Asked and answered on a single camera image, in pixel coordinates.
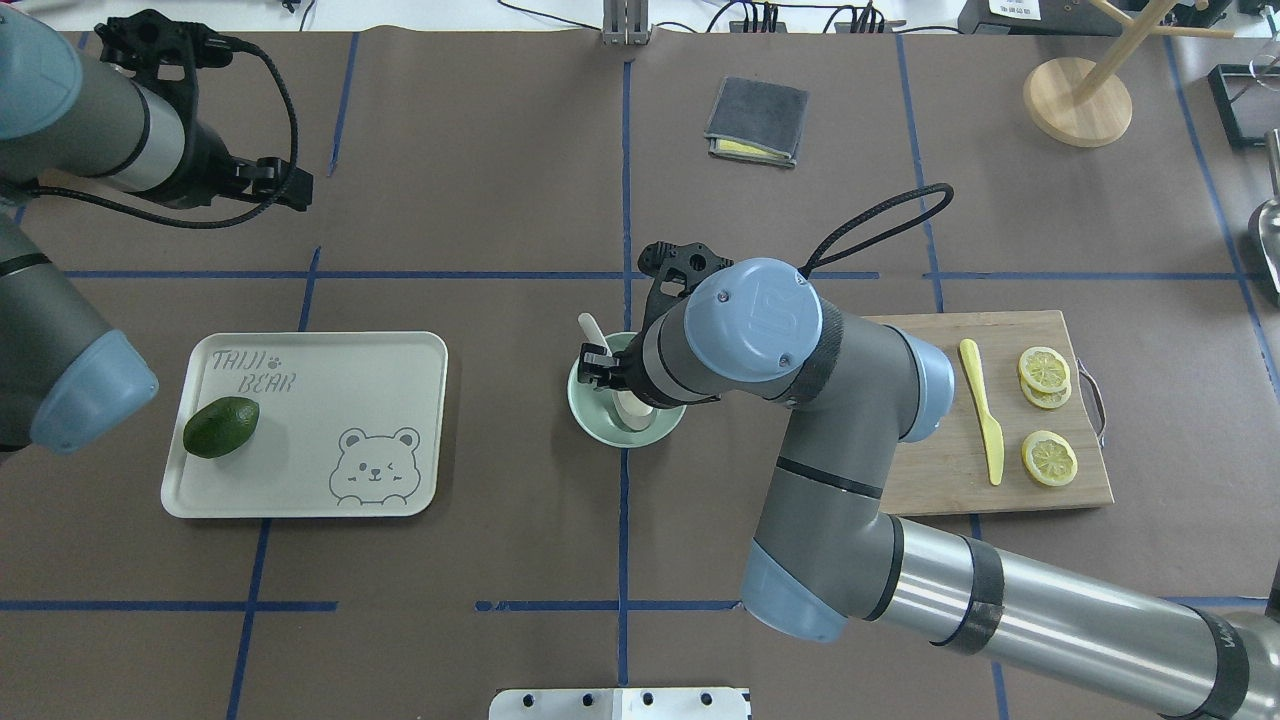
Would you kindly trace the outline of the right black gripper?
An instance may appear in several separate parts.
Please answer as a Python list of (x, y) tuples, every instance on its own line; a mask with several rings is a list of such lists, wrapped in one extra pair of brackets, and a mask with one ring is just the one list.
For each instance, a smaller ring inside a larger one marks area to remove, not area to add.
[[(733, 264), (735, 260), (717, 255), (704, 243), (648, 245), (637, 259), (640, 272), (653, 278), (646, 296), (643, 329), (623, 350), (612, 354), (618, 366), (611, 373), (611, 384), (621, 386), (622, 389), (634, 393), (687, 393), (690, 389), (676, 382), (663, 363), (659, 350), (660, 331), (655, 325), (704, 281)], [(588, 379), (585, 368), (588, 352), (591, 350), (596, 347), (590, 343), (584, 343), (580, 348), (579, 382), (596, 388), (596, 382)]]

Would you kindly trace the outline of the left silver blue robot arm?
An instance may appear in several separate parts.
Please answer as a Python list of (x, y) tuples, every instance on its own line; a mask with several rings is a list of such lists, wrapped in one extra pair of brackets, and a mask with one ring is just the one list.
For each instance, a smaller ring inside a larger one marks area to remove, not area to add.
[[(273, 206), (303, 211), (300, 123), (256, 44), (146, 9), (95, 29), (90, 56), (40, 19), (3, 6), (3, 206), (59, 197), (177, 229), (216, 231)], [(285, 158), (232, 155), (198, 118), (197, 74), (237, 55), (270, 73), (289, 124)], [(1, 443), (73, 454), (157, 392), (125, 334), (68, 281), (17, 219), (1, 232)]]

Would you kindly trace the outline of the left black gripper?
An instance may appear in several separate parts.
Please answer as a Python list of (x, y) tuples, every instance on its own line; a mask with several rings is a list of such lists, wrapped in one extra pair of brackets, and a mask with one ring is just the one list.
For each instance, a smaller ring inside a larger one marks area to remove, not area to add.
[(291, 142), (298, 141), (291, 97), (261, 47), (156, 10), (111, 17), (95, 32), (102, 42), (101, 61), (132, 72), (143, 108), (141, 138), (124, 161), (101, 176), (108, 184), (170, 209), (204, 208), (215, 197), (308, 209), (314, 177), (297, 168), (296, 149), (287, 159), (236, 158), (197, 118), (197, 70), (228, 67), (236, 54), (244, 53), (268, 65), (288, 108)]

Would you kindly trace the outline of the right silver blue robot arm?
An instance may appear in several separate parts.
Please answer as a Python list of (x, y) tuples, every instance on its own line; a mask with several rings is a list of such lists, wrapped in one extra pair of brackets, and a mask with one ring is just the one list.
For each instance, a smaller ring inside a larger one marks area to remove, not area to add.
[(637, 266), (643, 328), (614, 355), (585, 345), (579, 382), (657, 409), (742, 391), (790, 410), (741, 589), (758, 620), (818, 642), (886, 621), (1165, 719), (1277, 716), (1272, 612), (1224, 618), (883, 511), (895, 450), (954, 401), (940, 348), (840, 310), (777, 259), (658, 242)]

